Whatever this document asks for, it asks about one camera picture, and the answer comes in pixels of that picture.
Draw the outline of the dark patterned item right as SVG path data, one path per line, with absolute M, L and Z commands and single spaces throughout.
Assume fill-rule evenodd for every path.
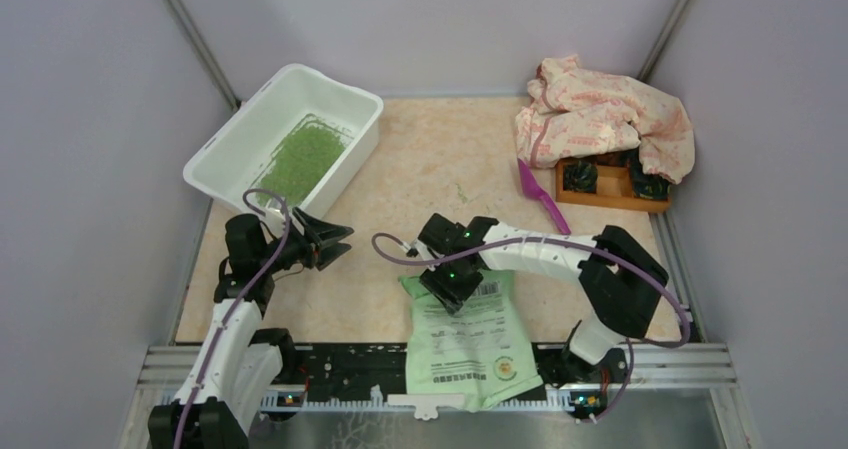
M 652 201 L 669 199 L 670 183 L 659 175 L 646 174 L 637 153 L 630 155 L 627 168 L 635 197 Z

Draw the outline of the black bag clip strip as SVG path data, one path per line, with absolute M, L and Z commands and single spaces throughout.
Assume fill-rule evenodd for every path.
M 393 407 L 409 407 L 413 417 L 420 421 L 435 420 L 440 408 L 462 409 L 465 395 L 456 394 L 389 394 L 386 404 Z

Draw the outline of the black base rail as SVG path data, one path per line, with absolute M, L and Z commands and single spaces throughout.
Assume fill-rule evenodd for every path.
M 376 407 L 390 395 L 405 394 L 406 345 L 316 343 L 297 345 L 291 338 L 269 343 L 282 351 L 282 373 L 260 402 L 259 412 L 275 421 L 287 420 L 308 407 Z M 602 361 L 589 366 L 578 358 L 566 360 L 561 344 L 533 343 L 533 357 L 543 384 L 522 389 L 507 398 L 509 404 L 544 402 L 575 409 L 588 417 L 603 412 L 610 386 L 625 381 L 631 367 L 625 351 L 616 348 Z

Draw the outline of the green cat litter bag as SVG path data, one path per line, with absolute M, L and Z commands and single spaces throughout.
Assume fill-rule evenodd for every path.
M 411 297 L 407 393 L 460 394 L 459 407 L 478 412 L 543 385 L 513 304 L 513 272 L 485 271 L 455 315 L 447 313 L 420 277 L 401 277 L 399 282 Z

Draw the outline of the pink patterned cloth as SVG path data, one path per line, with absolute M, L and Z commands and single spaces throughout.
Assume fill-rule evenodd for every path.
M 517 157 L 552 168 L 561 159 L 635 149 L 645 174 L 679 184 L 694 167 L 695 138 L 681 100 L 637 79 L 545 58 L 515 117 Z

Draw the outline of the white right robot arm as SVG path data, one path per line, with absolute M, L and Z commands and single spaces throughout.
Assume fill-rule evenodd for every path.
M 451 314 L 481 284 L 485 270 L 530 273 L 582 288 L 592 313 L 576 326 L 563 354 L 564 370 L 576 381 L 599 372 L 614 346 L 646 336 L 669 280 L 629 232 L 613 225 L 595 236 L 565 236 L 485 216 L 462 225 L 435 213 L 408 253 L 430 262 L 422 282 Z

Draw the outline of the wooden tray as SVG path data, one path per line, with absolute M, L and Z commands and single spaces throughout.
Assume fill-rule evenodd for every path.
M 649 214 L 664 213 L 671 207 L 671 186 L 667 201 L 652 201 L 635 197 L 627 168 L 630 155 L 630 152 L 625 152 L 561 159 L 555 166 L 555 200 L 567 204 L 622 209 Z M 597 167 L 598 179 L 595 193 L 578 193 L 563 189 L 564 166 L 578 160 L 593 163 Z

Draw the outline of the green litter in box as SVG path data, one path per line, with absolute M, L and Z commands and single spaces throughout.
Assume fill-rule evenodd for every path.
M 341 127 L 308 113 L 275 147 L 252 186 L 282 196 L 293 207 L 307 198 L 351 140 Z

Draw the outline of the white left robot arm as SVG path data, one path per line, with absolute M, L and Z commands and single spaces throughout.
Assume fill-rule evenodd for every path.
M 350 250 L 353 229 L 294 209 L 278 237 L 256 214 L 225 224 L 228 254 L 218 271 L 212 321 L 188 376 L 172 401 L 147 422 L 154 448 L 246 448 L 254 416 L 273 383 L 300 368 L 290 332 L 263 329 L 276 273 L 298 265 L 323 270 Z

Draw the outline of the white plastic litter box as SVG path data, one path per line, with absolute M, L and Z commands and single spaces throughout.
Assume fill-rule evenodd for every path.
M 244 212 L 248 203 L 275 204 L 243 196 L 267 168 L 282 138 L 308 113 L 342 128 L 352 140 L 307 198 L 293 206 L 323 217 L 364 165 L 379 141 L 384 102 L 364 89 L 338 82 L 302 64 L 280 69 L 186 163 L 186 183 L 224 207 Z

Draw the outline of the purple plastic scoop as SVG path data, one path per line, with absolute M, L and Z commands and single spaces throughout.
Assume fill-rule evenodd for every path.
M 560 212 L 553 198 L 537 182 L 528 164 L 518 158 L 516 160 L 521 191 L 526 198 L 539 202 L 548 213 L 551 221 L 563 235 L 570 235 L 571 229 Z

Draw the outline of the dark patterned item left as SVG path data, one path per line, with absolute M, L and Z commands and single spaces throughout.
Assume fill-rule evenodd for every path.
M 578 160 L 564 166 L 562 186 L 565 191 L 595 193 L 597 179 L 597 167 L 593 163 Z

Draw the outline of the spilled green litter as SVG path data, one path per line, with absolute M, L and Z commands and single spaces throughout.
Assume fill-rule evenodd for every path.
M 459 200 L 459 201 L 460 201 L 463 205 L 467 205 L 467 204 L 469 203 L 469 198 L 468 198 L 468 197 L 467 197 L 467 195 L 465 194 L 464 189 L 462 188 L 462 186 L 461 186 L 459 183 L 455 183 L 455 184 L 454 184 L 454 186 L 455 186 L 455 188 L 456 188 L 456 193 L 457 193 L 457 198 L 458 198 L 458 200 Z

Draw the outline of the dark patterned item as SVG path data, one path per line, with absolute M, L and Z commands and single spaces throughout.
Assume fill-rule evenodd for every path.
M 630 155 L 627 168 L 635 197 L 652 201 L 669 199 L 670 183 L 659 175 L 646 174 L 637 153 Z
M 565 191 L 595 193 L 597 179 L 597 167 L 593 163 L 578 160 L 564 166 L 562 186 Z

